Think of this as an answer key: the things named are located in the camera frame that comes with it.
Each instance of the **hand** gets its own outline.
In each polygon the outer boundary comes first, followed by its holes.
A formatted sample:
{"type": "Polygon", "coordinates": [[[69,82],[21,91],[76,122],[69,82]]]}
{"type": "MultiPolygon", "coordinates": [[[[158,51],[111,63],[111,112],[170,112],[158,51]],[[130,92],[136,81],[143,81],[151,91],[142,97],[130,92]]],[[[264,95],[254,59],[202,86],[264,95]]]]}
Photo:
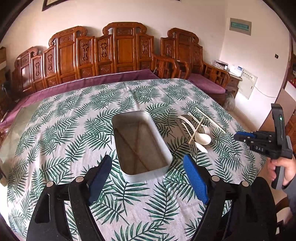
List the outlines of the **hand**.
{"type": "Polygon", "coordinates": [[[283,181],[283,186],[286,186],[289,184],[289,182],[294,178],[296,174],[296,160],[293,155],[292,159],[280,157],[277,160],[271,160],[269,157],[266,159],[267,162],[267,173],[269,176],[269,179],[274,181],[276,178],[275,169],[276,167],[285,167],[285,177],[283,181]]]}

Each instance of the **screw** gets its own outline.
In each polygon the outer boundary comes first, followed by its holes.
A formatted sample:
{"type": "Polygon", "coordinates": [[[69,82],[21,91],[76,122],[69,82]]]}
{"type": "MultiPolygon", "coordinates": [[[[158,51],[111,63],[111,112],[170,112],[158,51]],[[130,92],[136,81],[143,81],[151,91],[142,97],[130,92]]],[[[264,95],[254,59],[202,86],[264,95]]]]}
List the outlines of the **screw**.
{"type": "Polygon", "coordinates": [[[75,180],[76,180],[76,182],[80,183],[80,182],[82,182],[84,180],[84,178],[83,177],[77,177],[75,180]]]}
{"type": "Polygon", "coordinates": [[[212,176],[212,180],[214,182],[218,182],[218,181],[220,181],[220,178],[218,176],[212,176]]]}
{"type": "Polygon", "coordinates": [[[47,187],[51,187],[53,184],[54,184],[53,181],[49,181],[49,182],[46,184],[46,186],[47,186],[47,187]]]}
{"type": "Polygon", "coordinates": [[[248,187],[248,186],[249,186],[249,183],[248,183],[247,181],[242,181],[242,185],[243,185],[244,187],[248,187]]]}

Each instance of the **purple cushion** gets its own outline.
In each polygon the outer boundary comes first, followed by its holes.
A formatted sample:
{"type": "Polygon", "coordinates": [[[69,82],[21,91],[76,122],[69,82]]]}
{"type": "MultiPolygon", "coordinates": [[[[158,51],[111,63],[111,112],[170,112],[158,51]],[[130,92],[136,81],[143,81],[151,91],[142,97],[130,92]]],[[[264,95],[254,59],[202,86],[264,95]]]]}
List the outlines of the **purple cushion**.
{"type": "Polygon", "coordinates": [[[189,76],[188,80],[207,94],[224,94],[225,93],[224,88],[208,80],[207,78],[203,77],[200,74],[192,73],[189,76]]]}

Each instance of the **sleeve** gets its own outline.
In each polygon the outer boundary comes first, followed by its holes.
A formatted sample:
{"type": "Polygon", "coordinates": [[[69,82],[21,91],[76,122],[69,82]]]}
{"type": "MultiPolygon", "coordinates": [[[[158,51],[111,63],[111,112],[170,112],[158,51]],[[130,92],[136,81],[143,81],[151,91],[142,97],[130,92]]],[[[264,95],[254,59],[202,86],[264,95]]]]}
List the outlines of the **sleeve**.
{"type": "Polygon", "coordinates": [[[296,176],[285,188],[283,188],[283,191],[288,196],[291,212],[293,215],[296,215],[296,176]]]}

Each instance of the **framed picture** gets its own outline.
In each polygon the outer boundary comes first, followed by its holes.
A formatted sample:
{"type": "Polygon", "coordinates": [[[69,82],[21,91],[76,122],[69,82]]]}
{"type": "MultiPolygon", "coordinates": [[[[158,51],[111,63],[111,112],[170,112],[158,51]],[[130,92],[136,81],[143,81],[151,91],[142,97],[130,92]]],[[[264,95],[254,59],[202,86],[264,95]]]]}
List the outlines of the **framed picture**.
{"type": "Polygon", "coordinates": [[[42,11],[67,0],[44,0],[42,11]]]}

